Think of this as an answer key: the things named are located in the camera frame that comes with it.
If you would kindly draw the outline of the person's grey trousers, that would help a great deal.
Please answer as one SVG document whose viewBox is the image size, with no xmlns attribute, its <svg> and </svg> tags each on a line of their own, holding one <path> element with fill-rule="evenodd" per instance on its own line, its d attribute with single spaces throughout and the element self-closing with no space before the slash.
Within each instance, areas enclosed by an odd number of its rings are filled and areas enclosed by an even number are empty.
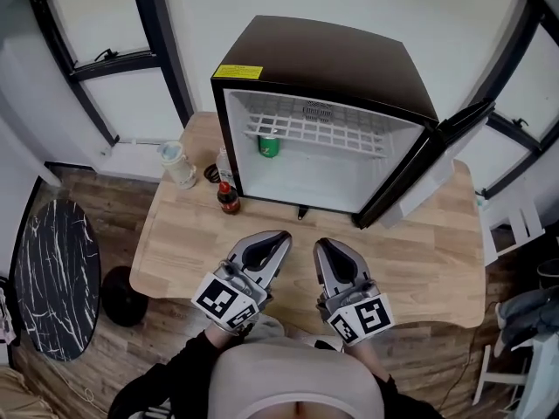
<svg viewBox="0 0 559 419">
<path fill-rule="evenodd" d="M 296 326 L 283 325 L 277 319 L 264 314 L 251 319 L 250 324 L 252 329 L 245 338 L 245 344 L 262 340 L 286 339 L 319 349 L 342 350 L 342 340 L 337 336 L 311 334 Z"/>
</svg>

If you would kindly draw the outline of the black round stool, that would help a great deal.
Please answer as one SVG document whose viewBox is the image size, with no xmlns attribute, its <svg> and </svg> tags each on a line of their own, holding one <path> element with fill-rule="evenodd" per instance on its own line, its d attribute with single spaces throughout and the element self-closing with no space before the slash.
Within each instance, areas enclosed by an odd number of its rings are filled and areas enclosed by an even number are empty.
<svg viewBox="0 0 559 419">
<path fill-rule="evenodd" d="M 552 258 L 537 267 L 539 286 L 548 289 L 559 286 L 559 258 Z"/>
</svg>

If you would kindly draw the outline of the green soda can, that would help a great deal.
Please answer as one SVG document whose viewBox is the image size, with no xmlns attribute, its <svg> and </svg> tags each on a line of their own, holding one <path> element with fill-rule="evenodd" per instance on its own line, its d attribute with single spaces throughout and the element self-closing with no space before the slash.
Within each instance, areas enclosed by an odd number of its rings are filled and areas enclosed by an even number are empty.
<svg viewBox="0 0 559 419">
<path fill-rule="evenodd" d="M 280 139 L 272 136 L 260 136 L 259 153 L 265 158 L 276 157 L 280 152 Z"/>
</svg>

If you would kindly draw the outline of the person's left forearm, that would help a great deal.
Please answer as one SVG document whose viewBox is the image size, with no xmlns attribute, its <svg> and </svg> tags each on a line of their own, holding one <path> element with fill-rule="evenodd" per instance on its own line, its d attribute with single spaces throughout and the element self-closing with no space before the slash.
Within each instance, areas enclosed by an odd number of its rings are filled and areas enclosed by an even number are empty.
<svg viewBox="0 0 559 419">
<path fill-rule="evenodd" d="M 211 345 L 217 349 L 231 347 L 244 339 L 239 333 L 225 331 L 215 323 L 210 323 L 204 329 L 204 335 Z"/>
</svg>

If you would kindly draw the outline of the beige tumbler cup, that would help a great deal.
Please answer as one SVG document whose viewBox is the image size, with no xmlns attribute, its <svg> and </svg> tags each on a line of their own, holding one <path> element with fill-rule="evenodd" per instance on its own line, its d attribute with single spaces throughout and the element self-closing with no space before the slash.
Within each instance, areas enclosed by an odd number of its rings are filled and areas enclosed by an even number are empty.
<svg viewBox="0 0 559 419">
<path fill-rule="evenodd" d="M 197 182 L 197 168 L 191 164 L 180 141 L 167 141 L 157 148 L 162 166 L 179 189 L 190 189 Z"/>
</svg>

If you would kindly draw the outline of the white wooden rack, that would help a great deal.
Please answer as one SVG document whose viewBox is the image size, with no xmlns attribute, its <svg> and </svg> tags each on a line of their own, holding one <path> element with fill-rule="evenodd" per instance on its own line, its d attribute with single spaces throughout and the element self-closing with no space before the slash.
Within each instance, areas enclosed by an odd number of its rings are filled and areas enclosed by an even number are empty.
<svg viewBox="0 0 559 419">
<path fill-rule="evenodd" d="M 524 181 L 512 183 L 490 200 L 477 196 L 477 205 L 480 214 L 485 266 L 545 233 L 535 202 Z M 502 251 L 497 251 L 492 228 L 502 223 L 507 223 L 511 227 L 514 244 Z"/>
</svg>

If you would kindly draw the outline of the black metal stand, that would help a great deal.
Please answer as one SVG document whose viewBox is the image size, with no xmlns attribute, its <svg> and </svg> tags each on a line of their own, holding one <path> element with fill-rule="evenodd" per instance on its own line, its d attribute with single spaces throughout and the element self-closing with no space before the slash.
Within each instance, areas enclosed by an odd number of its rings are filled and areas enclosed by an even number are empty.
<svg viewBox="0 0 559 419">
<path fill-rule="evenodd" d="M 22 329 L 15 288 L 7 278 L 0 276 L 0 342 L 18 347 Z"/>
</svg>

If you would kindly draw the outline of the black mini fridge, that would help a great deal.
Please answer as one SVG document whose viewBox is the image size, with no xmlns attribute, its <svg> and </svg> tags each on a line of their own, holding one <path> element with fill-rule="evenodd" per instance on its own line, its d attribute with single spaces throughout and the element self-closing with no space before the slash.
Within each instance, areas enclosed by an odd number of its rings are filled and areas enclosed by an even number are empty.
<svg viewBox="0 0 559 419">
<path fill-rule="evenodd" d="M 428 127 L 438 125 L 429 94 L 404 45 L 338 24 L 257 16 L 211 77 L 237 192 L 270 202 L 359 212 Z M 251 114 L 339 120 L 379 127 L 388 158 L 280 140 L 259 153 L 243 130 Z"/>
</svg>

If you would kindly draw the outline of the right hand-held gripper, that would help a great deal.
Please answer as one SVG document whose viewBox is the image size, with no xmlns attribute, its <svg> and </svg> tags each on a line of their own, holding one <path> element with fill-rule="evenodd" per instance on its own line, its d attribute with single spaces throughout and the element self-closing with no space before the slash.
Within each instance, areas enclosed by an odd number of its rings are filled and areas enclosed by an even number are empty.
<svg viewBox="0 0 559 419">
<path fill-rule="evenodd" d="M 313 254 L 323 290 L 317 308 L 345 345 L 355 346 L 395 325 L 388 296 L 369 279 L 368 266 L 359 253 L 340 241 L 321 238 Z M 338 287 L 352 288 L 339 293 Z"/>
</svg>

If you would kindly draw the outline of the white wire fridge shelf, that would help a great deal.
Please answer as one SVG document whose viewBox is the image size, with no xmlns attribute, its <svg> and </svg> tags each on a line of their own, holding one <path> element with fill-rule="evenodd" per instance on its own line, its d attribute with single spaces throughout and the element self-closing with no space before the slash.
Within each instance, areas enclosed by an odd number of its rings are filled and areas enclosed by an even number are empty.
<svg viewBox="0 0 559 419">
<path fill-rule="evenodd" d="M 343 123 L 339 120 L 324 122 L 270 114 L 251 114 L 243 134 L 325 146 L 376 159 L 388 158 L 392 152 L 386 134 L 382 133 L 379 127 Z"/>
</svg>

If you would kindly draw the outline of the beige cloth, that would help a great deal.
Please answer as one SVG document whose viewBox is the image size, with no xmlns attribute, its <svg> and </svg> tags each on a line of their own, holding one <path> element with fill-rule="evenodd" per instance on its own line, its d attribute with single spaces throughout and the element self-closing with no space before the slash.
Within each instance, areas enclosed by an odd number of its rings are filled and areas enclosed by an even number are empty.
<svg viewBox="0 0 559 419">
<path fill-rule="evenodd" d="M 0 419 L 59 419 L 49 404 L 34 395 L 24 377 L 10 367 L 0 367 Z"/>
</svg>

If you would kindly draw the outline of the person's right forearm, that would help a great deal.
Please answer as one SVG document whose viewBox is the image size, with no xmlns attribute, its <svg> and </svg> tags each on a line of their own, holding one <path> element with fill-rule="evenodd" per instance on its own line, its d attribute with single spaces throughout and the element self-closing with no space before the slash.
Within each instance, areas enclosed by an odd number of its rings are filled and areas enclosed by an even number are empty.
<svg viewBox="0 0 559 419">
<path fill-rule="evenodd" d="M 388 382 L 389 372 L 383 367 L 371 341 L 363 340 L 353 346 L 344 346 L 344 353 L 360 361 L 375 377 Z"/>
</svg>

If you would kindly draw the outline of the person's torso in beige top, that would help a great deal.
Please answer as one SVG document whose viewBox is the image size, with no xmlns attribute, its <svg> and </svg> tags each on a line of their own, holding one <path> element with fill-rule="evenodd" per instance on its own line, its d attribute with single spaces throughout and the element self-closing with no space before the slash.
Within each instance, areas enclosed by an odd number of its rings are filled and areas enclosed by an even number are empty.
<svg viewBox="0 0 559 419">
<path fill-rule="evenodd" d="M 385 419 L 381 389 L 357 359 L 285 337 L 225 351 L 212 370 L 207 419 Z"/>
</svg>

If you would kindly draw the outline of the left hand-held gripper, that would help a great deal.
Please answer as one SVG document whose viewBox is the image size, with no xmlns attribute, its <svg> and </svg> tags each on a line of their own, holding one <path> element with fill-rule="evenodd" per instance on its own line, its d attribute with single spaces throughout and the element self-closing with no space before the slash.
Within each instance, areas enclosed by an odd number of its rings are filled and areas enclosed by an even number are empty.
<svg viewBox="0 0 559 419">
<path fill-rule="evenodd" d="M 292 236 L 285 230 L 262 231 L 240 239 L 212 273 L 207 273 L 191 302 L 227 333 L 242 330 L 272 299 L 270 284 L 286 262 Z M 246 273 L 256 273 L 256 280 Z"/>
</svg>

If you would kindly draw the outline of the white chair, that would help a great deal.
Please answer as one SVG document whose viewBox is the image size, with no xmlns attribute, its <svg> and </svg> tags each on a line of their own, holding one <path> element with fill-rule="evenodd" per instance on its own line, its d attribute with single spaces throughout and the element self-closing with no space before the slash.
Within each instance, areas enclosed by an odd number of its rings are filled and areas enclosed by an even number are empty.
<svg viewBox="0 0 559 419">
<path fill-rule="evenodd" d="M 532 350 L 529 365 L 523 363 L 520 374 L 510 374 L 488 370 L 493 349 L 485 346 L 473 406 L 480 402 L 488 383 L 508 385 L 514 387 L 514 396 L 503 410 L 506 419 L 548 419 L 559 405 L 559 335 L 536 335 L 512 351 L 524 347 Z"/>
</svg>

